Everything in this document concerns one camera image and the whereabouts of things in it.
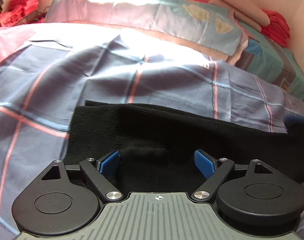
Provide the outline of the pink folded cloth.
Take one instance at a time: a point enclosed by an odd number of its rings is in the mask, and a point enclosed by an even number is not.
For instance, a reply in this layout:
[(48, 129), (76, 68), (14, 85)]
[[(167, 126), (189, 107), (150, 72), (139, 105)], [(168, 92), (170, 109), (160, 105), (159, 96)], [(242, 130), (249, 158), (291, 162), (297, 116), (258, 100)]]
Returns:
[(251, 0), (208, 0), (209, 4), (230, 9), (237, 20), (261, 31), (270, 24), (270, 18)]

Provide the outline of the red folded towel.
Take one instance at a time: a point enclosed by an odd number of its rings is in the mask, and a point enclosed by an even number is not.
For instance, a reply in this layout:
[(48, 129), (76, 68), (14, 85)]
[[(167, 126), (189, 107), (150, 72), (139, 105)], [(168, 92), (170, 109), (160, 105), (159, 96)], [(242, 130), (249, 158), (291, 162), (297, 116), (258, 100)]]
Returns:
[(263, 10), (270, 19), (270, 24), (266, 27), (262, 26), (261, 33), (282, 47), (286, 47), (291, 38), (290, 27), (287, 20), (277, 11)]

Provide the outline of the purple plaid bed sheet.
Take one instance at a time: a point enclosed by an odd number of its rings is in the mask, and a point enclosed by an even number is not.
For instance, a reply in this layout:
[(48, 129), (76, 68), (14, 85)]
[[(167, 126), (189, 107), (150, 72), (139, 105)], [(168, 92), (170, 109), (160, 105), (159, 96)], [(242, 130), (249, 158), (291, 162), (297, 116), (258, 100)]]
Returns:
[(85, 101), (146, 103), (284, 132), (304, 103), (278, 86), (188, 47), (134, 30), (41, 23), (0, 28), (0, 239), (11, 206), (66, 154), (74, 108)]

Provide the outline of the black knit pants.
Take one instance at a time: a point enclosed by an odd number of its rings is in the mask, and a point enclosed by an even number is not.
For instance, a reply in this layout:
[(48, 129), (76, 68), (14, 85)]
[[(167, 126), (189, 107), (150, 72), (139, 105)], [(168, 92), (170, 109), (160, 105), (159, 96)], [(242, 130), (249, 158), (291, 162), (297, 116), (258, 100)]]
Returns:
[(194, 164), (199, 149), (237, 164), (259, 159), (304, 186), (303, 129), (270, 133), (154, 105), (76, 107), (64, 162), (118, 151), (120, 163), (109, 179), (121, 192), (192, 193), (205, 181)]

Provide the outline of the teal patchwork pillow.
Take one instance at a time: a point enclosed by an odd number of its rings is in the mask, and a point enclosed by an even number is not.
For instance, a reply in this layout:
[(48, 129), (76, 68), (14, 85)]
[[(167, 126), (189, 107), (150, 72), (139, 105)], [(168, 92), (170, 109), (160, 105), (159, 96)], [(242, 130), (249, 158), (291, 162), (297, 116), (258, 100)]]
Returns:
[(304, 101), (304, 74), (293, 53), (245, 23), (241, 25), (249, 33), (249, 43), (236, 67)]

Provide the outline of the light blue patterned blanket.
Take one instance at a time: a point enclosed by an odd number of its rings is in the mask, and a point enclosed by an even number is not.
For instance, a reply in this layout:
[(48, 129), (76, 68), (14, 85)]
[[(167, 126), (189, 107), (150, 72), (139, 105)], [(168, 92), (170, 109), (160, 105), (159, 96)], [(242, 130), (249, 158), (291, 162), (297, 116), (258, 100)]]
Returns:
[(229, 9), (192, 0), (53, 0), (46, 22), (81, 21), (140, 29), (185, 46), (238, 58), (249, 37)]

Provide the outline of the red folded clothes pile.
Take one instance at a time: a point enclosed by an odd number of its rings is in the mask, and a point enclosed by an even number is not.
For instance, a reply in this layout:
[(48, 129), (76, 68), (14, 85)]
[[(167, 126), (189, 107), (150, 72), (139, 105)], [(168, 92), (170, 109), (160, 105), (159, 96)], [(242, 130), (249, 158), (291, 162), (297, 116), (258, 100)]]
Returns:
[(9, 10), (0, 13), (0, 25), (11, 27), (38, 9), (39, 0), (11, 0)]

